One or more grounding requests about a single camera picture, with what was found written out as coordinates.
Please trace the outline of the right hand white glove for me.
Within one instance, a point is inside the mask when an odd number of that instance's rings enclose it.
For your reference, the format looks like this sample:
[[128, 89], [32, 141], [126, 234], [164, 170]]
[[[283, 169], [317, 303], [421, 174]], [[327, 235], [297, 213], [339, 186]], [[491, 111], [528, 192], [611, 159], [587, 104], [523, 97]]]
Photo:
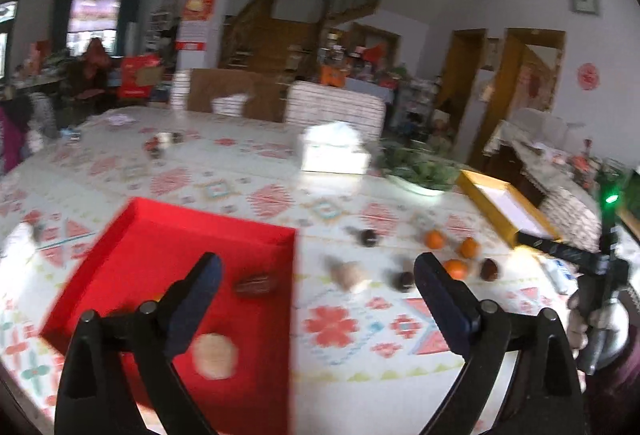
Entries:
[[576, 366], [585, 375], [611, 366], [622, 355], [629, 341], [629, 315], [618, 295], [590, 313], [582, 306], [580, 292], [567, 302], [570, 310], [566, 336]]

